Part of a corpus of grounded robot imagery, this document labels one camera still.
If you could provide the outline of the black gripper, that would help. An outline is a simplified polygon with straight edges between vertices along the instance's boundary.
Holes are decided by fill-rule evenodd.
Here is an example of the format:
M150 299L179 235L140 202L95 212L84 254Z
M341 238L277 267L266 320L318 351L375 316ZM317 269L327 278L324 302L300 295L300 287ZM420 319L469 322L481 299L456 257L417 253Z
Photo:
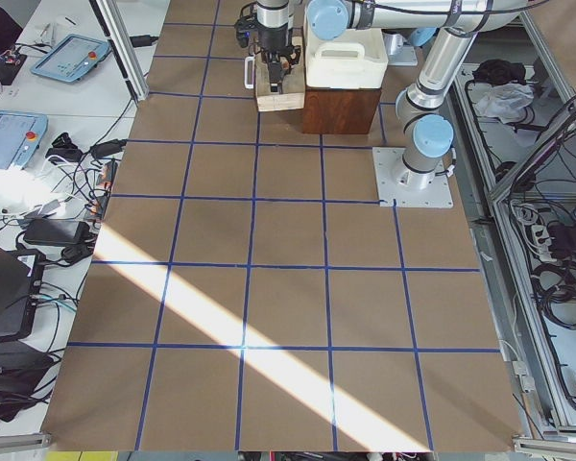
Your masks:
M261 48L271 52L285 48L288 44L289 2L258 0L255 12Z
M278 93L282 81L282 67L292 68L300 62L300 46L289 44L280 51L269 52L267 56L267 69L269 87L272 93Z

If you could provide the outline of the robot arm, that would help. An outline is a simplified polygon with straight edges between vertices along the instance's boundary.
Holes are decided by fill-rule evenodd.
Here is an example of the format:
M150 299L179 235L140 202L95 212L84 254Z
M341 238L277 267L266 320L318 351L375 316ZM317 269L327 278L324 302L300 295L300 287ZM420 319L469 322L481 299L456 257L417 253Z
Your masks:
M423 190L453 140L437 113L473 41L525 11L524 1L309 1L305 18L314 35L330 41L347 30L433 27L438 35L417 79L396 100L408 139L390 175L407 190Z

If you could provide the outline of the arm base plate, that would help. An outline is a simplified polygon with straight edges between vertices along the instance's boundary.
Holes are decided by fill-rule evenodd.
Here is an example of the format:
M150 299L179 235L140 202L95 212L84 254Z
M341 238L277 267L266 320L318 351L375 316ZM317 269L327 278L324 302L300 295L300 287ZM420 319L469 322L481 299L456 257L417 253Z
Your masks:
M378 202L386 207L453 208L443 161L428 173L415 173L403 162L404 148L373 147Z

